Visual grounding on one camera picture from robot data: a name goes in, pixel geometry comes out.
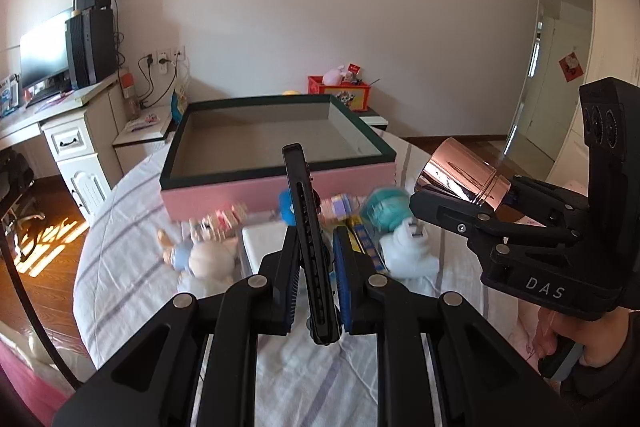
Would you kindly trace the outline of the right hand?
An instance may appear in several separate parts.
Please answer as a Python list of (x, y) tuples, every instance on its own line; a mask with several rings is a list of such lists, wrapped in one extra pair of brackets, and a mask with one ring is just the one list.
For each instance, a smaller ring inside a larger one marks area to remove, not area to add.
[(580, 364), (602, 367), (612, 362), (626, 341), (630, 311), (617, 308), (598, 321), (582, 321), (546, 308), (538, 310), (538, 319), (530, 345), (538, 359), (553, 355), (560, 337), (584, 346)]

